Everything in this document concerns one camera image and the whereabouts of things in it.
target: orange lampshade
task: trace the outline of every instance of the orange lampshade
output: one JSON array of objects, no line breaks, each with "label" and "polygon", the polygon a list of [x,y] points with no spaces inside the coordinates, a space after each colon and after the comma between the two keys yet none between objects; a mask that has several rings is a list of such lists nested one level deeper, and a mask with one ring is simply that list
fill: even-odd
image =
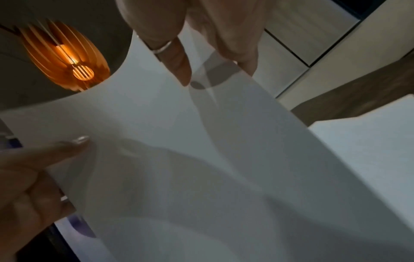
[{"label": "orange lampshade", "polygon": [[19,30],[30,59],[52,82],[83,91],[110,76],[108,63],[89,39],[62,22],[47,25],[50,33],[35,25]]}]

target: person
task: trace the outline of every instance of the person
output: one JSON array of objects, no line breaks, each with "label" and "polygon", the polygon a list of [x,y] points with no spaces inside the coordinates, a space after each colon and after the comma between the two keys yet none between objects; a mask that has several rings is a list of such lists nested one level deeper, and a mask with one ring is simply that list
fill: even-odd
[{"label": "person", "polygon": [[[268,0],[116,0],[125,21],[186,86],[191,68],[177,37],[184,22],[248,74],[257,68],[257,44]],[[84,151],[87,136],[42,148],[0,152],[0,261],[53,222],[75,211],[45,169]]]}]

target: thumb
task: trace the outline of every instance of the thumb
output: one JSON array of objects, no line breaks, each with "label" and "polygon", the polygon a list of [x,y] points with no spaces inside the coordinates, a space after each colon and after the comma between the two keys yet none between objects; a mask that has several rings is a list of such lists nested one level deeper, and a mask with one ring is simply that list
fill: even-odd
[{"label": "thumb", "polygon": [[181,82],[189,84],[191,67],[177,37],[181,32],[187,4],[185,0],[116,0],[119,12],[151,50],[171,44],[157,58]]},{"label": "thumb", "polygon": [[0,167],[21,165],[35,171],[74,157],[84,151],[89,144],[88,136],[81,136],[71,142],[59,142],[41,148],[19,148],[6,150],[0,154]]}]

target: wooden lampshade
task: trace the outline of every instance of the wooden lampshade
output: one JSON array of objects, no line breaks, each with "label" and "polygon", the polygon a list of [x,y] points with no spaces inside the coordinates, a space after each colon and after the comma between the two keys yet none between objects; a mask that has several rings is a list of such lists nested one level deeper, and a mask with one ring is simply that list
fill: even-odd
[{"label": "wooden lampshade", "polygon": [[47,25],[49,32],[35,25],[19,30],[30,59],[52,82],[84,91],[110,76],[108,63],[89,39],[62,22]]}]

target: white cabinet panel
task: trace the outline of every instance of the white cabinet panel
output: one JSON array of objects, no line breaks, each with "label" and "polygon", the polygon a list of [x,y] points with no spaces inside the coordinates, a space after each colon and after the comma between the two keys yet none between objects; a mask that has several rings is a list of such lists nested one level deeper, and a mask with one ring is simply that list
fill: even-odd
[{"label": "white cabinet panel", "polygon": [[253,79],[273,97],[278,96],[307,70],[306,65],[266,32],[258,48],[259,64]]},{"label": "white cabinet panel", "polygon": [[266,28],[310,65],[357,22],[332,0],[275,0]]}]

